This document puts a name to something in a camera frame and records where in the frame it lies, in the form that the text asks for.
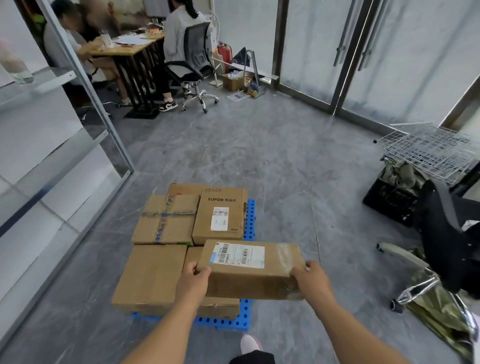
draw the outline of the chair wheel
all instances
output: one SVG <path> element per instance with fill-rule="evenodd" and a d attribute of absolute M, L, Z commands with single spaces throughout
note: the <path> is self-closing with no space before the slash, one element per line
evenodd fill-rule
<path fill-rule="evenodd" d="M 390 310 L 393 312 L 397 312 L 399 314 L 403 313 L 403 310 L 405 308 L 403 307 L 402 304 L 399 304 L 395 298 L 392 298 L 390 301 Z"/>

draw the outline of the desk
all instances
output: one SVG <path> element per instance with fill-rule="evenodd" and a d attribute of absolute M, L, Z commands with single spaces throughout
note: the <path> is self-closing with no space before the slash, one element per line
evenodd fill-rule
<path fill-rule="evenodd" d="M 163 58 L 163 50 L 158 41 L 164 38 L 163 30 L 157 34 L 148 34 L 150 42 L 139 46 L 100 46 L 86 49 L 83 54 L 92 57 L 111 57 L 120 73 L 120 78 L 127 88 L 133 109 L 125 117 L 132 119 L 154 119 L 159 114 L 158 105 L 150 92 L 153 80 L 146 65 L 155 65 L 155 59 Z"/>

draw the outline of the pink shoe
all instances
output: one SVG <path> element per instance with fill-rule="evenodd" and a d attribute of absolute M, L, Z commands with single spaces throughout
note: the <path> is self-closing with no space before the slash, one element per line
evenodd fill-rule
<path fill-rule="evenodd" d="M 240 349 L 242 355 L 254 352 L 255 350 L 263 351 L 257 338 L 247 334 L 243 335 L 240 340 Z"/>

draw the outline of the wire shelf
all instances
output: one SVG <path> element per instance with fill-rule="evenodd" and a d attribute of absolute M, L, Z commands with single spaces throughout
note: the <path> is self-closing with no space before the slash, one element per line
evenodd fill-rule
<path fill-rule="evenodd" d="M 385 155 L 402 159 L 431 178 L 455 183 L 480 158 L 480 143 L 465 134 L 431 123 L 392 126 L 400 128 L 377 140 Z"/>

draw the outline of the gray marble floor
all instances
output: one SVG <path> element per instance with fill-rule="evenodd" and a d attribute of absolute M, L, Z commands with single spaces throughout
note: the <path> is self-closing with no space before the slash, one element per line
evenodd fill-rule
<path fill-rule="evenodd" d="M 361 203 L 381 162 L 375 135 L 282 94 L 232 102 L 222 90 L 203 114 L 193 104 L 156 120 L 115 125 L 137 166 L 29 317 L 0 364 L 115 364 L 152 329 L 110 306 L 148 196 L 173 182 L 243 186 L 257 200 L 257 240 L 295 242 L 320 260 L 340 303 L 416 364 L 458 363 L 410 312 L 387 305 L 410 268 L 377 239 L 417 244 L 413 231 Z M 305 302 L 255 301 L 250 332 L 278 363 L 337 363 Z M 186 363 L 228 363 L 240 332 L 194 327 Z"/>

